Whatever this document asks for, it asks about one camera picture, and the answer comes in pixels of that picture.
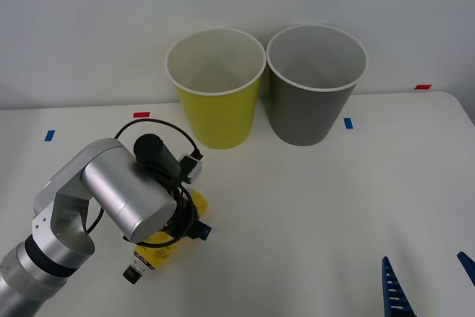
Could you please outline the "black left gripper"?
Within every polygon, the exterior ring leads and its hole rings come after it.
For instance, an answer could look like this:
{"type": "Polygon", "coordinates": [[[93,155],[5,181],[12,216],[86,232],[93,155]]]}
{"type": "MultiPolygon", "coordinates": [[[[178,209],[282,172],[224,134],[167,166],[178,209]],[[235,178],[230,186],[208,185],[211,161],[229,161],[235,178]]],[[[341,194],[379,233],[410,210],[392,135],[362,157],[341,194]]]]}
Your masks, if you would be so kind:
{"type": "Polygon", "coordinates": [[[176,209],[166,227],[163,229],[173,238],[188,237],[205,241],[212,228],[197,220],[197,210],[189,192],[182,186],[172,182],[170,177],[163,179],[163,185],[172,194],[177,203],[176,209]]]}

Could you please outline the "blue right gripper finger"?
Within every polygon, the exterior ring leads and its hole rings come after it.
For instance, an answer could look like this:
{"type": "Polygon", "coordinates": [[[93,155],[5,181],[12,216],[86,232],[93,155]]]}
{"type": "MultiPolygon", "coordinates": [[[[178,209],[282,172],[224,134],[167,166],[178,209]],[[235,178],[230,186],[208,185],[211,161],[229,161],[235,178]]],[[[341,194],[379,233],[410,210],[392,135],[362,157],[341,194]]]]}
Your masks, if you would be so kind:
{"type": "Polygon", "coordinates": [[[457,258],[459,259],[460,263],[464,267],[471,282],[475,284],[475,262],[470,257],[468,257],[464,252],[459,252],[457,254],[457,258]]]}
{"type": "Polygon", "coordinates": [[[387,256],[381,264],[382,292],[385,317],[416,317],[387,256]]]}

